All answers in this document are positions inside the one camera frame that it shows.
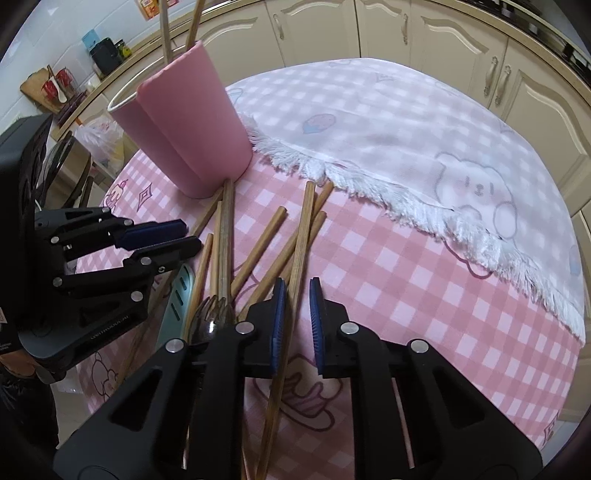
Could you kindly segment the wooden cutting board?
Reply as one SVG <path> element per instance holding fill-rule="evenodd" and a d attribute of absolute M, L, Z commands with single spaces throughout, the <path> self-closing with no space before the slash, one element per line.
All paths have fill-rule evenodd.
<path fill-rule="evenodd" d="M 20 92 L 42 110 L 57 114 L 61 110 L 61 106 L 57 103 L 57 101 L 50 100 L 43 89 L 44 84 L 48 80 L 48 70 L 46 68 L 41 68 L 30 74 L 20 85 Z"/>

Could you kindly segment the pink utensil cup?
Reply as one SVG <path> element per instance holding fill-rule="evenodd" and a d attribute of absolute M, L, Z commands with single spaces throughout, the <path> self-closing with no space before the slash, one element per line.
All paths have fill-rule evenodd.
<path fill-rule="evenodd" d="M 190 198 L 211 196 L 252 161 L 249 135 L 201 42 L 159 70 L 140 71 L 107 111 Z"/>

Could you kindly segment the black gas hob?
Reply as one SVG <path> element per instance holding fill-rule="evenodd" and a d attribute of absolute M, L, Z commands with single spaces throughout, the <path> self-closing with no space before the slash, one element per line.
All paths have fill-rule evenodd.
<path fill-rule="evenodd" d="M 471 1 L 536 38 L 590 82 L 590 28 L 572 21 L 559 1 Z"/>

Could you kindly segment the orange snack packet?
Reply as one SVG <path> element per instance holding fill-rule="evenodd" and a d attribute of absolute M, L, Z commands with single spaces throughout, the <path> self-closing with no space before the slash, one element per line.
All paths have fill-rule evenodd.
<path fill-rule="evenodd" d="M 150 20 L 159 15 L 160 7 L 158 0 L 137 0 L 136 3 L 145 20 Z"/>

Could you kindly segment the brown wooden chopstick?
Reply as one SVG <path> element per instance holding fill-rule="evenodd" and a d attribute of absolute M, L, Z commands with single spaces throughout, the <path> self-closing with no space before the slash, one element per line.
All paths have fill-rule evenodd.
<path fill-rule="evenodd" d="M 195 44 L 195 40 L 197 39 L 197 31 L 200 24 L 202 12 L 204 11 L 205 3 L 205 0 L 197 0 L 197 2 L 195 3 L 188 30 L 188 35 L 185 41 L 185 51 L 189 51 Z"/>

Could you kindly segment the wooden chopstick mid short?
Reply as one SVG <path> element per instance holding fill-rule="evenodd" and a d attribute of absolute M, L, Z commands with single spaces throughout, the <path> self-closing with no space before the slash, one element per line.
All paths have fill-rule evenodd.
<path fill-rule="evenodd" d="M 266 228 L 263 230 L 263 234 L 260 235 L 259 240 L 256 241 L 256 244 L 253 246 L 252 251 L 250 251 L 249 256 L 247 256 L 245 262 L 242 264 L 242 267 L 238 270 L 238 275 L 235 276 L 235 279 L 232 280 L 230 293 L 231 298 L 236 299 L 240 290 L 242 290 L 243 285 L 247 279 L 249 279 L 250 274 L 256 264 L 259 263 L 259 259 L 262 258 L 263 253 L 266 251 L 266 248 L 269 247 L 271 240 L 273 237 L 276 236 L 277 231 L 279 231 L 280 226 L 283 224 L 283 221 L 287 218 L 287 209 L 283 206 L 280 206 L 274 212 L 273 217 L 270 219 L 269 224 L 266 225 Z"/>

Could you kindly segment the cream lower cabinets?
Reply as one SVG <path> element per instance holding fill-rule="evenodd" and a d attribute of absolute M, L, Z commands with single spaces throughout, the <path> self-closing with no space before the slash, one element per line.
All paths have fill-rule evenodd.
<path fill-rule="evenodd" d="M 224 1 L 205 9 L 198 35 L 228 84 L 329 59 L 411 66 L 527 139 L 570 212 L 590 208 L 590 82 L 471 1 Z"/>

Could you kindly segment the white plastic bag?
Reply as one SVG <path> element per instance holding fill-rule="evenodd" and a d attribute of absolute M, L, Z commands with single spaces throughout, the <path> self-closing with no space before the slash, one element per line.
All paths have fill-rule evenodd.
<path fill-rule="evenodd" d="M 99 115 L 74 131 L 74 137 L 106 168 L 120 171 L 124 165 L 123 129 L 108 115 Z"/>

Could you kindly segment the pink checkered tablecloth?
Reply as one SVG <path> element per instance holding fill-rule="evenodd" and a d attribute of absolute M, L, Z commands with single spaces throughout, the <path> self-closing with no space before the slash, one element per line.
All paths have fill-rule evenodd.
<path fill-rule="evenodd" d="M 287 220 L 235 300 L 242 309 L 297 230 L 305 181 L 276 172 L 259 156 L 235 185 L 235 272 L 276 210 Z M 192 227 L 210 200 L 192 200 L 141 152 L 101 204 L 136 223 L 181 218 Z M 461 260 L 447 244 L 394 223 L 383 209 L 335 191 L 308 254 L 308 275 L 349 319 L 381 338 L 424 338 L 542 449 L 565 403 L 582 344 L 513 285 Z M 291 342 L 287 392 L 267 479 L 353 479 L 353 419 L 346 380 L 324 380 L 314 366 L 308 280 Z M 78 366 L 88 409 L 114 392 L 135 332 Z"/>

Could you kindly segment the light blue knife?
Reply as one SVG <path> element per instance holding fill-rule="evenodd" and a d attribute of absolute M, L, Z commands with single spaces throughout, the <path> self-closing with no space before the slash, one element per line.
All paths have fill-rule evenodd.
<path fill-rule="evenodd" d="M 183 263 L 171 283 L 170 294 L 162 316 L 155 342 L 155 350 L 169 340 L 182 338 L 186 315 L 194 282 L 194 272 L 189 262 Z"/>

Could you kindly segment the black kettle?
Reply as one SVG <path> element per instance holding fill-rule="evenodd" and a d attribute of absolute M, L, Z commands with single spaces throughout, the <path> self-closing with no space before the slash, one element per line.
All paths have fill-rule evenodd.
<path fill-rule="evenodd" d="M 90 56 L 103 77 L 110 75 L 122 63 L 123 59 L 110 38 L 104 38 L 90 50 Z"/>

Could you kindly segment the long wooden chopstick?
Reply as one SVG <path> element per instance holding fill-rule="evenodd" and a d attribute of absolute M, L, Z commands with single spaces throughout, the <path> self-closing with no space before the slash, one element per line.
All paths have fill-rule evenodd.
<path fill-rule="evenodd" d="M 281 355 L 276 377 L 270 385 L 270 397 L 266 407 L 262 442 L 260 442 L 259 462 L 256 466 L 256 480 L 266 479 L 269 471 L 270 455 L 273 450 L 279 427 L 280 402 L 283 397 L 283 384 L 287 372 L 288 353 L 294 333 L 294 315 L 297 314 L 297 302 L 300 298 L 301 277 L 304 274 L 305 259 L 307 258 L 308 228 L 311 226 L 311 212 L 315 203 L 315 184 L 308 181 L 305 184 L 304 204 L 301 208 L 301 218 L 297 229 L 297 247 L 301 249 L 300 257 L 294 263 L 291 271 L 290 285 L 287 287 L 286 315 L 284 315 L 283 337 L 281 338 Z"/>

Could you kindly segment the wooden chopstick right pair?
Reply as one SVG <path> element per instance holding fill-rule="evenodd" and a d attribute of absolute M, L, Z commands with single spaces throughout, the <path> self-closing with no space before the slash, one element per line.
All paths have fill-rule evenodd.
<path fill-rule="evenodd" d="M 322 207 L 324 207 L 325 202 L 327 202 L 334 187 L 335 185 L 332 181 L 325 182 L 322 192 L 318 195 L 318 198 L 315 199 L 314 209 L 312 209 L 311 212 L 311 226 L 308 228 L 307 247 L 311 247 L 311 244 L 314 243 L 315 237 L 318 236 L 318 232 L 325 222 L 327 215 L 322 210 Z M 283 278 L 286 282 L 290 280 L 290 272 L 294 266 L 293 256 L 294 252 L 297 251 L 297 235 L 298 233 L 294 232 L 294 234 L 290 236 L 286 245 L 283 246 L 280 255 L 277 256 L 276 260 L 273 261 L 273 264 L 270 265 L 270 269 L 264 274 L 262 281 L 256 286 L 256 289 L 249 297 L 249 301 L 246 302 L 242 311 L 238 314 L 239 321 L 245 320 L 250 306 L 259 301 L 263 301 L 263 299 L 266 298 L 266 295 L 270 293 L 273 282 L 277 277 Z"/>

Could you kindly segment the wooden chopstick centre dark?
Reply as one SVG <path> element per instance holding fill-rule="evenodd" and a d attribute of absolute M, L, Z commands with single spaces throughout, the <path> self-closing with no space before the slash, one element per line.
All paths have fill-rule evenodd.
<path fill-rule="evenodd" d="M 218 294 L 231 304 L 233 212 L 235 212 L 235 182 L 226 179 L 221 203 L 221 228 L 218 240 Z"/>

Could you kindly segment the short wooden chopstick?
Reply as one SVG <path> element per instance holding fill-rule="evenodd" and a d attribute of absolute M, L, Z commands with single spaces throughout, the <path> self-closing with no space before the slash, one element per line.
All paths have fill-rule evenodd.
<path fill-rule="evenodd" d="M 209 259 L 211 258 L 211 249 L 213 244 L 213 234 L 209 233 L 205 238 L 204 248 L 200 252 L 197 272 L 195 273 L 190 303 L 188 305 L 186 322 L 183 331 L 183 339 L 188 342 L 190 339 L 190 329 L 197 307 L 201 302 L 204 293 L 204 284 L 208 271 Z"/>

